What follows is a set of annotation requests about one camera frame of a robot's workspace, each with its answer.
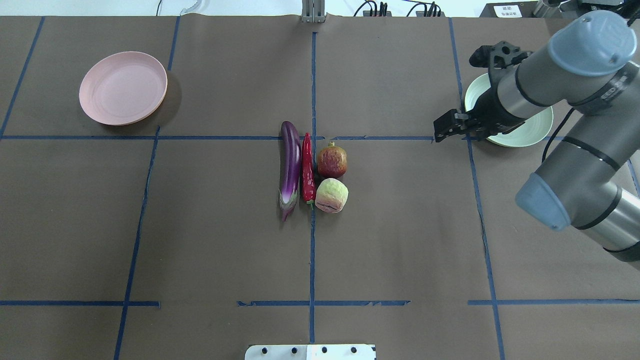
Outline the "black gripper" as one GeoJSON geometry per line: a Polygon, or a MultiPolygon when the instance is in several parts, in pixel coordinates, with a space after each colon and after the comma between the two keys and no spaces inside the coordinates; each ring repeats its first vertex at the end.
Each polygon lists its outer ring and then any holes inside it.
{"type": "Polygon", "coordinates": [[[469,130],[474,131],[479,139],[487,139],[499,133],[510,133],[523,125],[525,118],[505,109],[502,100],[499,100],[498,89],[502,80],[514,73],[517,66],[530,55],[531,51],[521,50],[509,42],[482,45],[474,50],[469,57],[469,64],[473,68],[487,69],[489,89],[466,112],[454,108],[434,120],[434,141],[440,143],[448,137],[464,135],[469,130]]]}

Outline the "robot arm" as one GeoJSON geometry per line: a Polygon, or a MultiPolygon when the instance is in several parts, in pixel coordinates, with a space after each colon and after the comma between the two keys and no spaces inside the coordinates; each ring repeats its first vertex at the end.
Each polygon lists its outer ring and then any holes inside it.
{"type": "Polygon", "coordinates": [[[450,109],[433,123],[434,139],[507,134],[566,101],[581,114],[515,196],[553,231],[576,228],[612,257],[639,267],[639,198],[613,176],[639,150],[637,36],[608,10],[583,14],[537,51],[506,41],[470,57],[486,68],[489,89],[472,109],[450,109]]]}

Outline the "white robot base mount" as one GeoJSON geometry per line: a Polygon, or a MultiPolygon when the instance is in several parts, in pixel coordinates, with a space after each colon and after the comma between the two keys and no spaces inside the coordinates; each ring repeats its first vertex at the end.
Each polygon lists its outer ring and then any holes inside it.
{"type": "Polygon", "coordinates": [[[261,344],[252,345],[245,360],[377,360],[372,344],[261,344]]]}

